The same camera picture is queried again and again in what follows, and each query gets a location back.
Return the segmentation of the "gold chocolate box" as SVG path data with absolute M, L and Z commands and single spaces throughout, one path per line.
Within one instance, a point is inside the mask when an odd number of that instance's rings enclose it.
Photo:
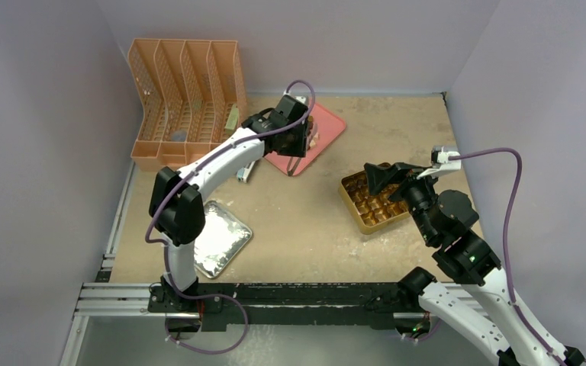
M 342 178 L 338 192 L 360 233 L 370 235 L 410 217 L 403 201 L 390 201 L 398 184 L 389 185 L 380 194 L 370 195 L 365 172 Z

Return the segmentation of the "pink tongs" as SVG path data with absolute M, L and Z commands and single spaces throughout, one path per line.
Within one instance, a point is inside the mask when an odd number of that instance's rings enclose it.
M 288 177 L 295 175 L 295 171 L 301 162 L 301 157 L 291 157 L 286 167 L 286 174 Z

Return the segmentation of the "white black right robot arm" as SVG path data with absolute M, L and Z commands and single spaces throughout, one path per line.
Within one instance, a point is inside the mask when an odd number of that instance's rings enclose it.
M 425 244 L 433 247 L 438 267 L 470 294 L 483 314 L 457 300 L 427 270 L 416 267 L 399 283 L 398 300 L 407 310 L 422 307 L 471 342 L 493 365 L 581 365 L 581 351 L 551 336 L 512 294 L 507 270 L 492 248 L 473 230 L 478 214 L 467 194 L 434 191 L 441 175 L 460 170 L 461 162 L 421 167 L 398 162 L 388 167 L 366 163 L 370 194 L 397 185 L 391 201 L 404 202 Z

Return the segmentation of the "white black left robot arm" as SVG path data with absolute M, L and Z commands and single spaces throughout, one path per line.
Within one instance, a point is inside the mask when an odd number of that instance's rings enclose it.
M 199 160 L 156 174 L 145 240 L 163 248 L 163 284 L 170 287 L 167 301 L 177 311 L 189 311 L 201 299 L 195 289 L 195 240 L 205 226 L 205 201 L 241 168 L 263 156 L 273 152 L 305 156 L 313 108 L 312 101 L 304 103 L 284 94 L 275 107 L 249 116 L 230 138 Z

